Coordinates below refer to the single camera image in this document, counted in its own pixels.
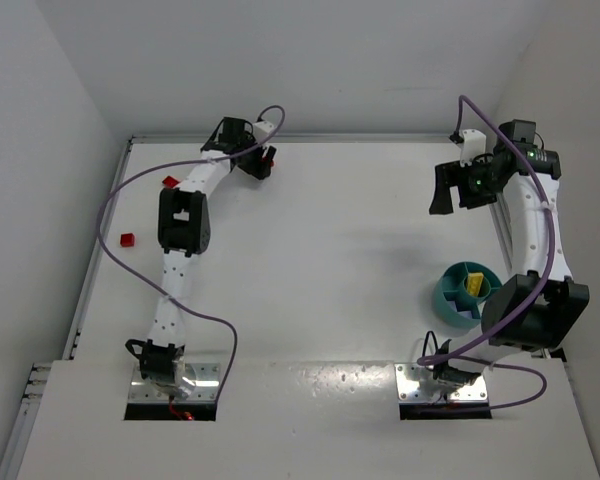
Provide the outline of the long yellow lego brick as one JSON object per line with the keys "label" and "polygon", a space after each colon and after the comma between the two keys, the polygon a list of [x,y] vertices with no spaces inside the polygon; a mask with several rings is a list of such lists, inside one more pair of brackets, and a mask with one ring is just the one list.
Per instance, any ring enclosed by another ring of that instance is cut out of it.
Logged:
{"label": "long yellow lego brick", "polygon": [[472,297],[481,297],[482,286],[485,277],[483,272],[470,272],[465,281],[465,289]]}

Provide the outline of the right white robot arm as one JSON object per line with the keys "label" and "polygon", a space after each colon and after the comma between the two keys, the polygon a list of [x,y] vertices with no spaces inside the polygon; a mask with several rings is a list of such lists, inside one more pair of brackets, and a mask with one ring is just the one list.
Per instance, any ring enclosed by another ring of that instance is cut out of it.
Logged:
{"label": "right white robot arm", "polygon": [[448,385],[472,384],[484,368],[521,352],[555,349],[587,307],[589,288],[576,282],[561,244],[557,199],[559,155],[536,145],[536,125],[512,120],[491,151],[476,129],[456,129],[456,161],[435,168],[432,215],[453,211],[451,190],[466,209],[488,206],[509,279],[501,286],[483,280],[480,322],[449,339],[436,352],[445,361],[433,377]]}

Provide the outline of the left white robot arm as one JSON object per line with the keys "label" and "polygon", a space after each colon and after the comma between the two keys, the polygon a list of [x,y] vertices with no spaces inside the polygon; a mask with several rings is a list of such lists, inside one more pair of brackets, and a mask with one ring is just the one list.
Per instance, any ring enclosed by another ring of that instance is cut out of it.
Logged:
{"label": "left white robot arm", "polygon": [[191,286],[196,260],[211,240],[208,200],[234,169],[264,180],[271,175],[276,148],[267,144],[277,125],[263,118],[251,123],[225,117],[201,147],[203,162],[159,196],[158,243],[163,251],[154,322],[144,341],[129,340],[127,350],[139,361],[141,377],[170,399],[184,396],[185,312],[178,307]]}

